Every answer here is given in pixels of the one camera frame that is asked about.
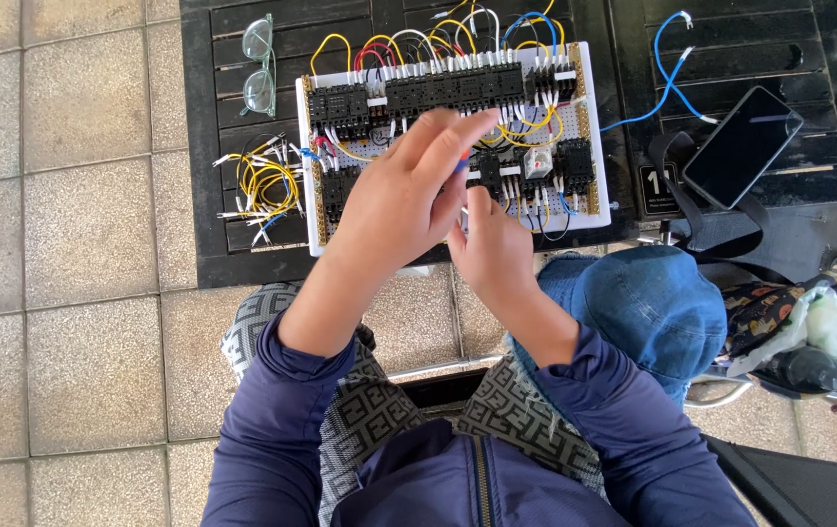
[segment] brass terminal strip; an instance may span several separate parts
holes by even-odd
[[[575,63],[575,96],[580,99],[587,95],[587,88],[584,87],[584,70],[581,68],[581,51],[578,42],[568,44],[568,56],[572,57]],[[578,116],[578,137],[588,139],[591,137],[591,120],[588,117],[587,103],[584,101],[578,103],[575,113]]]
[[[597,180],[592,181],[591,184],[588,185],[588,214],[590,216],[600,214],[600,201],[598,199]]]
[[[301,89],[304,90],[304,111],[305,114],[311,115],[308,109],[308,94],[311,92],[311,77],[302,75]],[[308,148],[315,150],[314,144],[309,144]],[[324,202],[321,199],[321,164],[318,162],[311,163],[311,180],[314,183],[312,194],[315,196],[315,215],[318,221],[318,243],[319,245],[328,245],[328,225],[324,217]]]

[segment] glass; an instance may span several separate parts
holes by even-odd
[[[243,83],[245,115],[252,110],[260,114],[275,116],[275,54],[272,52],[272,13],[254,21],[243,33],[243,54],[262,63],[262,68],[250,75]]]

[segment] hand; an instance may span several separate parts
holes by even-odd
[[[482,186],[467,190],[467,212],[467,237],[456,222],[448,233],[460,275],[536,365],[570,363],[580,326],[539,288],[532,235]]]
[[[513,302],[521,293],[537,291],[529,231],[503,212],[483,186],[467,190],[467,212],[467,237],[454,223],[448,233],[448,250],[460,275],[484,305]]]
[[[498,115],[490,110],[460,118],[444,109],[422,114],[363,169],[326,253],[354,260],[351,265],[385,280],[440,242],[466,195],[465,173],[452,171]]]
[[[383,282],[440,242],[458,218],[466,176],[452,174],[454,167],[497,115],[432,110],[367,165],[337,232],[282,317],[285,346],[325,357],[343,350]]]

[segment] bottle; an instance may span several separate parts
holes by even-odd
[[[812,346],[776,353],[755,369],[754,374],[802,393],[837,390],[837,362],[828,353]]]

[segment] jacket sleeve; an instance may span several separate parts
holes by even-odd
[[[259,334],[224,413],[204,527],[318,525],[320,427],[337,380],[353,366],[354,341],[331,359],[302,353],[279,342],[281,320]]]
[[[656,379],[581,325],[570,365],[539,385],[598,451],[611,505],[633,525],[752,525],[700,430]]]

